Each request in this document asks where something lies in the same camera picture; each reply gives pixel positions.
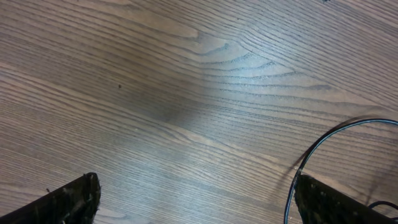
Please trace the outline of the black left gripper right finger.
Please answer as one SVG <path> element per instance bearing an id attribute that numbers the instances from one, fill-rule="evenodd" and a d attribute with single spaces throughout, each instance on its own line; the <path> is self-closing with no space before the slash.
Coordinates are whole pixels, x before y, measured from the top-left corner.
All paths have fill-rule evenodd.
<path id="1" fill-rule="evenodd" d="M 389 218 L 309 175 L 299 175 L 295 203 L 304 224 L 394 224 Z"/>

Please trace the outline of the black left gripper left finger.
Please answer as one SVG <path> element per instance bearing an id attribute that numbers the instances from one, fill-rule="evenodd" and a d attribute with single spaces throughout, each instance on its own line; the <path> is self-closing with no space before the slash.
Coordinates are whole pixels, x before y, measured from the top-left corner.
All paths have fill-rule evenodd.
<path id="1" fill-rule="evenodd" d="M 1 217 L 1 224 L 92 224 L 100 204 L 97 174 L 90 172 Z"/>

